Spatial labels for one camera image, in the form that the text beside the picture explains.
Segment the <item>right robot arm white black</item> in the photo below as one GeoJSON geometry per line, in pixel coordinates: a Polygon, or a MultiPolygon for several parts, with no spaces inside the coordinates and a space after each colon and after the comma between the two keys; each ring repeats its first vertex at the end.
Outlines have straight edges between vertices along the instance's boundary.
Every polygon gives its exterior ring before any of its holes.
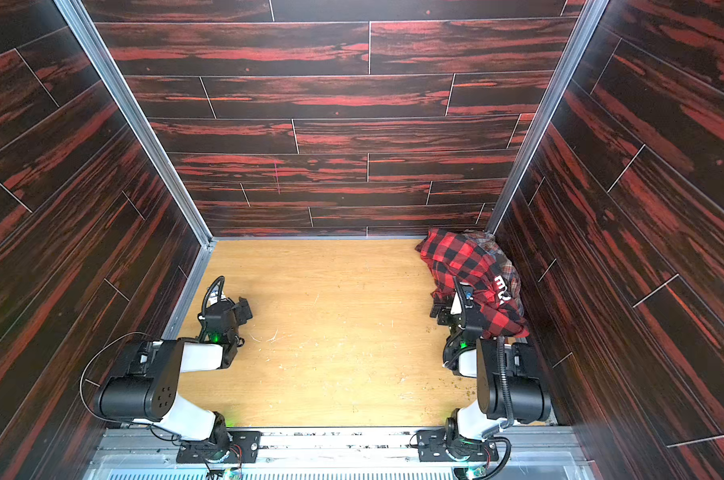
{"type": "Polygon", "coordinates": [[[550,393],[537,355],[525,342],[485,335],[478,299],[464,282],[456,283],[448,304],[434,306],[432,316],[450,329],[443,366],[476,381],[476,400],[447,418],[442,440],[419,438],[422,456],[494,461],[503,430],[550,417],[550,393]]]}

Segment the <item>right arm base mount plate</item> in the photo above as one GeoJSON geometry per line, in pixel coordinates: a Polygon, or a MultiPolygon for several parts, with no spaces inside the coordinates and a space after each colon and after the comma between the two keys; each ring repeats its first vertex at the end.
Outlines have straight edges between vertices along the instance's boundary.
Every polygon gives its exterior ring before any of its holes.
{"type": "Polygon", "coordinates": [[[478,440],[466,440],[459,435],[448,434],[444,427],[418,430],[411,440],[421,462],[484,462],[500,459],[498,451],[478,440]]]}

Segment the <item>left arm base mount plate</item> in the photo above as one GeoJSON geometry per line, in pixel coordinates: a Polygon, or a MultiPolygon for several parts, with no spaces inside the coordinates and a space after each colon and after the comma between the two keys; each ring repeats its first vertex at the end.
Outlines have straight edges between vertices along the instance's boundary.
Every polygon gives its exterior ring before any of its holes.
{"type": "Polygon", "coordinates": [[[263,433],[258,430],[229,429],[223,440],[183,440],[176,457],[178,464],[212,465],[255,463],[263,433]]]}

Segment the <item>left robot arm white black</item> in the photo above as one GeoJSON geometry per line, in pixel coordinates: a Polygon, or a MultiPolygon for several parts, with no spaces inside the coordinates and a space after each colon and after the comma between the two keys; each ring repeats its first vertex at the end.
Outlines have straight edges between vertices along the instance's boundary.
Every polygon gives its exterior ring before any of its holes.
{"type": "Polygon", "coordinates": [[[183,373],[228,369],[246,343],[240,327],[253,318],[251,307],[243,297],[228,297],[225,282],[219,276],[205,292],[196,337],[159,340],[141,332],[139,340],[127,343],[94,400],[82,401],[86,410],[105,422],[167,432],[189,462],[244,461],[244,448],[235,443],[224,415],[179,393],[183,373]]]}

